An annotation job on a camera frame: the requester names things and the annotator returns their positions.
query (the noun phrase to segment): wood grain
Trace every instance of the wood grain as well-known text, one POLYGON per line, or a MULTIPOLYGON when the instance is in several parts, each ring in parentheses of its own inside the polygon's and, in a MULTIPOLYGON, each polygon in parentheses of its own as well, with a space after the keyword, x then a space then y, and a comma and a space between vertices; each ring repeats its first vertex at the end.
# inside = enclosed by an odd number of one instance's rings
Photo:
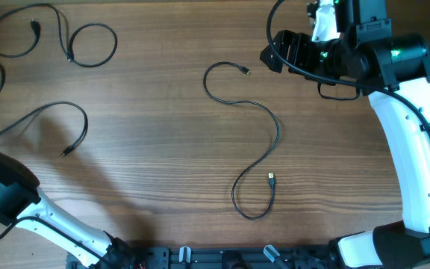
MULTIPOLYGON (((272 4, 58 5, 72 31, 103 22, 118 34, 114 58, 95 69, 67 62, 52 11, 18 13, 0 25, 2 52, 31 45, 31 18, 40 21, 42 36, 29 55, 0 58, 7 70, 0 129, 59 99, 82 106, 90 127, 81 146, 59 158, 80 132, 82 116, 70 107, 50 108, 24 132, 21 126, 2 137, 0 151, 28 166, 71 214, 135 244, 322 244, 400 220, 396 171, 367 99, 322 100, 314 83, 270 72, 258 60, 272 4), (221 105, 206 96, 202 76, 217 61, 245 65, 252 75, 215 69, 208 82, 214 95, 260 102, 281 122, 280 144, 237 189, 243 210, 259 213, 269 199, 267 173, 276 174, 273 211, 260 221, 234 211, 230 190, 240 171, 270 145, 275 128, 260 109, 221 105)), ((0 14, 11 8, 0 7, 0 14)), ((430 43, 430 1, 389 1, 388 10, 396 34, 417 31, 430 43)), ((273 25, 274 32, 281 29, 311 31, 304 1, 283 4, 273 25)), ((95 63, 112 42, 102 28, 84 30, 75 56, 95 63)), ((345 87, 325 90, 353 94, 345 87)), ((0 268, 63 268, 65 255, 21 230, 0 242, 0 268)))

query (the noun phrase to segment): green light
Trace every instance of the green light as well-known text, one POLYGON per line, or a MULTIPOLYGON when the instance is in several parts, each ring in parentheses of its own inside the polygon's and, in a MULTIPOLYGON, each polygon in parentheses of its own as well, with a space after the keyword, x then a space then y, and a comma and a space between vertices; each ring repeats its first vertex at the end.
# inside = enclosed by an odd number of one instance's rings
POLYGON ((401 54, 401 51, 400 50, 392 50, 391 51, 391 56, 393 56, 393 57, 397 57, 398 55, 400 55, 401 54))

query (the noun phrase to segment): cable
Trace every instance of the cable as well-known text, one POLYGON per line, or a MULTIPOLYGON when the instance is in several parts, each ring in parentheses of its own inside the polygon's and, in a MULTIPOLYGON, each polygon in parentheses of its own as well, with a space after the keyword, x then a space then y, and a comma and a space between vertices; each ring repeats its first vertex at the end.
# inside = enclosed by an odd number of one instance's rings
MULTIPOLYGON (((117 34, 116 34, 116 32, 111 27, 109 27, 109 26, 107 26, 107 25, 105 25, 103 23, 94 23, 94 22, 93 23, 88 23, 86 25, 82 25, 80 28, 78 28, 77 30, 75 30, 75 32, 72 34, 71 38, 69 39, 69 42, 67 44, 67 51, 66 51, 66 49, 64 48, 64 44, 63 44, 62 30, 61 30, 61 26, 60 26, 60 16, 59 16, 60 11, 56 7, 54 7, 52 4, 29 4, 27 6, 20 7, 20 8, 17 8, 15 10, 11 10, 11 11, 3 14, 2 16, 0 16, 0 22, 3 19, 6 19, 7 17, 9 17, 9 16, 11 16, 13 14, 15 14, 17 12, 20 12, 21 10, 25 10, 25 9, 28 9, 28 8, 31 8, 31 7, 49 7, 49 8, 51 8, 56 13, 57 26, 59 28, 59 42, 60 42, 60 47, 62 48, 64 54, 67 56, 68 61, 73 62, 73 63, 79 65, 80 67, 99 67, 102 64, 107 63, 112 58, 112 56, 114 55, 114 53, 116 53, 116 49, 117 49, 117 34), (105 60, 103 60, 102 62, 97 63, 97 64, 83 64, 83 63, 80 63, 80 62, 76 61, 74 59, 74 51, 72 50, 72 44, 74 43, 75 36, 82 29, 90 27, 90 26, 101 26, 101 27, 106 28, 107 30, 109 30, 112 33, 113 40, 114 40, 114 45, 113 45, 112 52, 109 54, 109 56, 107 58, 105 58, 105 60)), ((17 57, 24 56, 24 55, 28 54, 30 51, 32 51, 36 47, 37 43, 39 42, 40 32, 41 32, 41 25, 39 24, 39 22, 36 22, 36 21, 33 20, 33 21, 31 21, 31 27, 33 28, 35 39, 34 39, 33 44, 31 45, 31 47, 29 47, 28 50, 26 50, 25 52, 19 53, 17 55, 7 55, 7 54, 4 54, 4 53, 0 52, 0 56, 6 57, 6 58, 17 58, 17 57)))
POLYGON ((24 220, 32 220, 32 221, 37 221, 38 223, 41 223, 42 225, 50 228, 51 230, 53 230, 54 232, 56 232, 57 234, 59 234, 60 236, 64 237, 65 239, 71 241, 74 245, 77 245, 78 247, 82 248, 83 250, 86 250, 88 253, 92 254, 93 256, 95 256, 97 259, 99 259, 100 261, 104 262, 106 265, 111 266, 112 268, 118 268, 116 265, 112 264, 111 262, 109 262, 108 260, 104 259, 102 256, 100 256, 99 254, 95 253, 93 250, 91 250, 89 247, 86 247, 84 244, 82 244, 82 242, 76 241, 74 238, 71 238, 70 236, 68 236, 66 233, 62 232, 61 230, 59 230, 58 228, 54 227, 53 225, 51 225, 50 223, 46 222, 45 220, 42 220, 38 217, 22 217, 18 220, 16 220, 16 222, 10 224, 1 234, 0 234, 0 240, 3 239, 14 227, 16 227, 16 225, 24 220))
POLYGON ((278 0, 275 3, 275 5, 273 5, 273 8, 269 12, 268 20, 267 20, 267 39, 268 39, 268 44, 269 44, 269 47, 272 49, 272 53, 278 59, 280 59, 280 61, 282 61, 288 67, 290 67, 290 68, 294 69, 295 71, 297 71, 298 74, 304 75, 305 77, 311 78, 311 79, 313 79, 315 81, 318 81, 318 82, 322 82, 322 83, 326 83, 326 84, 342 84, 342 85, 346 85, 346 86, 357 87, 359 89, 363 88, 363 89, 368 89, 368 90, 376 91, 376 92, 379 92, 379 93, 383 93, 383 94, 385 94, 387 96, 393 97, 394 99, 400 101, 402 104, 406 105, 414 114, 416 114, 417 118, 419 118, 419 121, 423 124, 424 129, 426 130, 426 132, 427 132, 427 134, 429 136, 429 140, 430 140, 430 124, 427 121, 427 119, 419 111, 418 108, 416 108, 411 102, 409 102, 406 98, 400 96, 399 94, 390 92, 389 90, 386 90, 386 89, 384 89, 382 87, 376 87, 376 86, 367 85, 367 84, 359 84, 359 83, 353 82, 353 81, 347 81, 347 80, 335 79, 335 78, 326 78, 326 77, 323 77, 321 75, 316 75, 316 74, 313 74, 311 72, 304 71, 303 69, 300 69, 298 67, 295 67, 293 64, 291 64, 286 59, 284 59, 276 51, 275 45, 273 44, 272 34, 271 34, 271 27, 272 27, 273 16, 275 15, 276 10, 280 7, 280 5, 283 3, 283 1, 284 0, 278 0))
POLYGON ((235 200, 235 188, 237 187, 238 182, 240 181, 240 179, 242 178, 243 175, 245 175, 248 171, 250 171, 253 167, 255 167, 257 164, 259 164, 261 161, 263 161, 275 148, 276 144, 278 143, 278 140, 280 138, 280 125, 278 124, 278 120, 276 119, 275 115, 264 105, 259 104, 257 102, 253 102, 253 101, 225 101, 223 99, 217 98, 215 96, 213 96, 207 88, 207 76, 208 73, 215 67, 221 66, 221 65, 229 65, 229 66, 233 66, 238 68, 242 73, 244 73, 245 75, 249 75, 250 74, 250 70, 246 67, 242 67, 238 64, 234 64, 231 62, 227 62, 227 61, 223 61, 223 62, 219 62, 216 64, 211 65, 210 67, 208 67, 207 71, 205 71, 205 74, 203 76, 203 87, 205 89, 205 92, 208 94, 208 96, 210 98, 212 98, 215 101, 221 102, 222 104, 225 105, 236 105, 236 104, 252 104, 252 105, 256 105, 260 108, 263 108, 266 112, 268 112, 268 114, 273 118, 273 121, 276 124, 276 138, 273 141, 271 147, 265 152, 265 154, 263 154, 263 156, 261 156, 256 162, 254 162, 253 164, 250 164, 250 166, 248 166, 235 180, 233 187, 231 188, 231 201, 233 202, 233 206, 235 207, 235 210, 240 213, 240 215, 242 215, 244 218, 248 219, 248 220, 258 220, 261 219, 262 217, 266 216, 272 209, 273 206, 273 202, 275 202, 275 179, 273 177, 272 174, 269 175, 269 186, 271 188, 271 192, 272 192, 272 196, 271 199, 269 200, 269 204, 267 209, 265 210, 265 212, 263 214, 260 214, 256 217, 250 217, 246 214, 244 214, 237 206, 237 201, 235 200))
POLYGON ((352 97, 352 98, 337 98, 337 97, 331 97, 331 96, 326 96, 326 95, 322 94, 321 93, 321 83, 318 83, 318 93, 320 94, 321 98, 327 99, 327 100, 354 101, 354 100, 358 99, 359 96, 361 95, 361 90, 359 90, 358 88, 356 89, 356 96, 355 97, 352 97))
MULTIPOLYGON (((6 81, 6 71, 4 70, 4 67, 0 64, 0 72, 1 72, 1 82, 0 82, 0 93, 1 90, 3 89, 4 83, 6 81)), ((30 112, 29 114, 25 115, 24 117, 20 118, 19 120, 15 121, 14 123, 11 123, 8 127, 2 129, 0 131, 0 136, 2 134, 4 134, 5 132, 11 130, 12 128, 14 128, 15 126, 17 126, 18 124, 20 124, 21 122, 23 122, 24 120, 26 120, 27 118, 29 118, 30 116, 37 114, 41 111, 44 111, 47 108, 50 108, 51 106, 54 105, 71 105, 75 108, 77 108, 82 115, 84 116, 84 127, 82 129, 81 134, 79 135, 79 137, 74 141, 74 143, 70 146, 68 146, 67 148, 65 148, 65 150, 61 153, 61 157, 64 157, 65 155, 68 155, 71 151, 73 151, 80 142, 82 142, 82 140, 84 139, 84 136, 87 133, 87 128, 88 128, 88 123, 89 120, 87 119, 87 114, 86 111, 84 111, 84 109, 82 109, 80 106, 76 105, 75 103, 72 102, 67 102, 67 101, 56 101, 56 102, 50 102, 48 104, 42 105, 36 109, 34 109, 32 112, 30 112)))

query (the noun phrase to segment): wooden table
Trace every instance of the wooden table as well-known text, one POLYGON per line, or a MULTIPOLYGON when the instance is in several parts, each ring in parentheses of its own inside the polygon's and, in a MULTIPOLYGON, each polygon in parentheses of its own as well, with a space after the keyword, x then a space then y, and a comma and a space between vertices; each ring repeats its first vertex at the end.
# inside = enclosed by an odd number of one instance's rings
MULTIPOLYGON (((7 70, 0 129, 56 100, 82 106, 90 127, 81 146, 59 158, 82 128, 79 112, 61 105, 41 113, 25 131, 20 126, 0 138, 0 151, 28 166, 62 208, 138 244, 324 244, 400 220, 396 172, 367 98, 323 100, 315 83, 270 72, 258 60, 267 45, 265 26, 273 4, 57 6, 71 32, 88 22, 106 23, 117 32, 115 56, 95 69, 67 62, 53 11, 18 13, 0 25, 0 50, 16 53, 32 44, 31 18, 40 21, 42 37, 29 55, 0 58, 7 70), (207 97, 202 76, 217 61, 242 64, 252 75, 215 69, 208 82, 213 94, 260 102, 281 122, 279 145, 237 189, 242 209, 260 213, 269 199, 267 174, 276 174, 275 205, 263 220, 247 221, 236 213, 230 190, 270 145, 275 127, 261 109, 207 97)), ((0 7, 0 14, 11 8, 0 7)), ((417 31, 430 43, 430 1, 390 1, 388 12, 395 34, 417 31)), ((304 1, 282 5, 273 32, 281 29, 311 32, 304 1)), ((106 57, 112 42, 108 31, 88 28, 75 41, 75 56, 95 63, 106 57)), ((325 91, 353 94, 346 87, 325 91)), ((0 241, 0 268, 63 268, 65 255, 24 230, 0 241)))

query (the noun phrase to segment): black wire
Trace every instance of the black wire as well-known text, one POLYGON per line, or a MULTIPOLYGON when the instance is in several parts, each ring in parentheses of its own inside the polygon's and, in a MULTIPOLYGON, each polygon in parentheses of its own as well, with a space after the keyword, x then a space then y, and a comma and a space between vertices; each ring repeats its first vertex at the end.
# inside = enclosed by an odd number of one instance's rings
POLYGON ((0 240, 3 239, 14 227, 16 227, 16 225, 24 220, 32 220, 32 221, 37 221, 38 223, 41 223, 42 225, 50 228, 51 230, 53 230, 54 232, 56 232, 57 234, 61 235, 62 237, 64 237, 65 239, 71 241, 74 245, 80 247, 83 250, 86 250, 88 253, 94 255, 97 259, 99 259, 100 261, 104 262, 105 264, 111 266, 112 268, 118 268, 116 265, 112 264, 111 262, 109 262, 108 260, 104 259, 102 256, 100 256, 99 254, 95 253, 93 250, 91 250, 89 247, 86 247, 84 244, 82 244, 82 242, 76 241, 74 238, 71 238, 70 236, 68 236, 66 233, 62 232, 61 230, 59 230, 58 228, 54 227, 52 224, 46 222, 45 220, 42 220, 38 217, 22 217, 20 219, 18 219, 16 222, 10 224, 1 234, 0 234, 0 240))
POLYGON ((237 184, 238 184, 238 182, 240 181, 240 179, 242 178, 242 176, 243 175, 245 175, 248 171, 250 171, 253 167, 255 167, 257 164, 259 164, 261 161, 263 161, 272 151, 273 151, 273 149, 275 148, 275 146, 276 146, 276 144, 278 143, 278 140, 279 140, 279 138, 280 138, 280 125, 278 124, 278 120, 276 119, 276 117, 275 117, 275 115, 267 108, 267 107, 265 107, 264 105, 262 105, 262 104, 259 104, 259 103, 257 103, 257 102, 253 102, 253 101, 225 101, 225 100, 223 100, 223 99, 220 99, 220 98, 217 98, 217 97, 215 97, 215 96, 213 96, 209 91, 208 91, 208 88, 207 88, 207 76, 208 76, 208 73, 213 69, 213 68, 215 68, 215 67, 217 67, 217 66, 220 66, 220 65, 230 65, 230 66, 233 66, 233 67, 236 67, 236 68, 238 68, 241 72, 243 72, 243 73, 245 73, 246 75, 248 75, 249 74, 249 70, 246 68, 246 67, 242 67, 242 66, 240 66, 240 65, 238 65, 238 64, 234 64, 234 63, 231 63, 231 62, 226 62, 226 61, 223 61, 223 62, 219 62, 219 63, 216 63, 216 64, 213 64, 213 65, 211 65, 210 67, 208 67, 208 69, 207 69, 207 71, 205 71, 205 74, 204 74, 204 76, 203 76, 203 87, 204 87, 204 89, 205 89, 205 92, 208 94, 208 96, 210 97, 210 98, 212 98, 213 100, 215 100, 215 101, 218 101, 218 102, 221 102, 222 104, 225 104, 225 105, 236 105, 236 104, 252 104, 252 105, 256 105, 256 106, 258 106, 258 107, 260 107, 260 108, 263 108, 266 112, 268 112, 268 114, 273 118, 273 121, 275 122, 275 124, 276 124, 276 138, 275 138, 275 140, 273 141, 273 143, 272 143, 272 145, 271 145, 271 147, 265 152, 265 154, 263 154, 263 156, 261 156, 256 162, 254 162, 253 164, 250 164, 250 166, 248 166, 238 177, 237 177, 237 179, 235 180, 235 182, 234 182, 234 184, 233 184, 233 187, 231 188, 231 201, 233 202, 233 206, 235 207, 235 210, 237 210, 237 212, 238 213, 240 213, 240 215, 242 215, 244 218, 246 218, 246 219, 248 219, 248 220, 258 220, 258 219, 261 219, 262 217, 264 217, 264 216, 266 216, 269 212, 270 212, 270 210, 271 210, 271 208, 272 208, 272 206, 273 206, 273 202, 275 201, 275 185, 273 184, 273 185, 271 185, 270 184, 270 188, 271 188, 271 192, 272 192, 272 196, 271 196, 271 199, 269 200, 269 204, 268 204, 268 208, 265 210, 265 212, 263 213, 263 214, 260 214, 260 215, 258 215, 258 216, 256 216, 256 217, 250 217, 250 216, 248 216, 248 215, 246 215, 246 214, 244 214, 239 208, 238 208, 238 206, 237 206, 237 201, 235 200, 235 188, 237 187, 237 184))
MULTIPOLYGON (((1 72, 1 82, 0 82, 0 93, 1 90, 3 89, 4 86, 4 82, 6 81, 6 71, 4 70, 4 67, 0 64, 0 72, 1 72)), ((11 130, 12 128, 14 128, 15 126, 17 126, 18 124, 20 124, 21 122, 23 122, 24 120, 26 120, 27 118, 29 118, 30 116, 37 114, 41 111, 44 111, 47 108, 50 108, 51 106, 54 105, 71 105, 75 108, 77 108, 82 115, 84 116, 84 127, 82 129, 81 134, 79 135, 79 137, 74 141, 74 143, 70 146, 68 146, 67 148, 65 148, 65 150, 63 151, 63 153, 61 154, 61 157, 64 157, 65 155, 68 155, 71 151, 73 151, 80 142, 82 142, 82 139, 84 138, 84 136, 87 133, 87 128, 88 128, 88 119, 87 119, 87 114, 86 111, 84 111, 84 109, 82 109, 80 106, 76 105, 75 103, 72 102, 67 102, 67 101, 56 101, 56 102, 50 102, 48 104, 42 105, 36 109, 34 109, 32 112, 30 112, 29 114, 25 115, 24 117, 20 118, 19 120, 15 121, 14 123, 11 123, 8 127, 2 129, 0 131, 0 136, 2 134, 4 134, 5 132, 11 130)))
POLYGON ((293 64, 291 64, 290 62, 288 62, 286 59, 284 59, 277 51, 275 48, 275 45, 273 44, 273 38, 272 38, 272 34, 271 34, 271 26, 272 26, 272 19, 273 16, 275 15, 276 10, 279 8, 279 6, 283 3, 284 0, 278 0, 275 5, 273 5, 272 10, 269 12, 268 15, 268 20, 267 20, 267 39, 268 39, 268 44, 269 47, 272 49, 272 53, 278 58, 280 59, 280 61, 282 61, 284 64, 286 64, 287 66, 289 66, 290 68, 294 69, 295 71, 298 72, 298 74, 300 75, 304 75, 305 77, 311 78, 315 81, 318 82, 322 82, 322 83, 326 83, 326 84, 342 84, 342 85, 346 85, 346 86, 351 86, 351 87, 357 87, 359 89, 367 89, 367 90, 372 90, 372 91, 377 91, 379 93, 383 93, 387 96, 391 96, 394 99, 400 101, 402 104, 406 105, 409 109, 411 109, 411 111, 416 114, 417 118, 419 118, 419 121, 423 124, 424 129, 426 130, 428 136, 429 136, 429 140, 430 140, 430 124, 427 121, 427 119, 424 117, 424 115, 419 111, 418 108, 416 108, 411 102, 409 102, 406 98, 400 96, 397 93, 393 93, 390 92, 389 90, 386 90, 382 87, 376 87, 376 86, 372 86, 372 85, 367 85, 367 84, 359 84, 357 82, 353 82, 353 81, 347 81, 347 80, 342 80, 342 79, 335 79, 335 78, 326 78, 323 77, 321 75, 316 75, 313 74, 311 72, 307 72, 303 69, 300 69, 298 67, 295 67, 293 64))
POLYGON ((359 90, 358 88, 356 89, 356 96, 355 97, 352 97, 352 98, 337 98, 337 97, 326 96, 326 95, 322 94, 321 93, 321 83, 318 83, 318 93, 320 94, 321 98, 327 99, 327 100, 354 101, 354 100, 358 99, 359 96, 361 95, 361 90, 359 90))
MULTIPOLYGON (((107 26, 107 25, 105 25, 103 23, 88 23, 88 24, 82 25, 80 28, 78 28, 72 34, 71 38, 69 39, 69 42, 67 44, 67 51, 66 51, 66 49, 64 48, 64 44, 63 44, 62 30, 61 30, 61 26, 60 26, 60 16, 59 16, 60 11, 56 7, 54 7, 52 4, 29 4, 29 5, 24 6, 24 7, 19 7, 17 9, 15 9, 15 10, 11 10, 11 11, 3 14, 2 16, 0 16, 0 22, 3 19, 5 19, 5 18, 7 18, 7 17, 9 17, 9 16, 11 16, 13 14, 15 14, 17 12, 20 12, 21 10, 25 10, 25 9, 28 9, 28 8, 31 8, 31 7, 49 7, 49 8, 51 8, 56 13, 57 26, 59 28, 59 42, 60 42, 60 47, 62 48, 64 54, 67 56, 68 60, 71 61, 71 62, 73 62, 73 63, 75 63, 75 64, 77 64, 77 65, 79 65, 80 67, 99 67, 102 64, 107 63, 112 58, 112 56, 114 55, 114 53, 116 53, 116 49, 117 49, 117 34, 116 34, 116 32, 111 27, 109 27, 109 26, 107 26), (101 27, 106 28, 107 30, 109 30, 112 33, 113 40, 114 40, 114 45, 113 45, 112 52, 109 54, 109 56, 107 58, 105 58, 105 60, 103 60, 102 62, 97 63, 97 64, 83 64, 83 63, 80 63, 80 62, 76 61, 74 59, 74 51, 72 50, 72 44, 74 42, 75 36, 82 29, 90 27, 90 26, 101 26, 101 27)), ((39 23, 38 22, 31 22, 31 26, 33 26, 33 23, 37 23, 36 27, 38 27, 39 30, 40 30, 39 23)), ((33 44, 31 45, 31 47, 28 50, 26 50, 25 52, 19 53, 17 55, 7 55, 7 54, 4 54, 4 53, 0 52, 0 56, 6 57, 6 58, 17 58, 17 57, 21 57, 23 55, 28 54, 31 50, 34 49, 34 47, 36 47, 37 43, 39 42, 39 38, 40 38, 40 33, 37 30, 35 30, 34 28, 33 28, 33 30, 34 30, 34 33, 35 33, 36 37, 34 39, 33 44)))

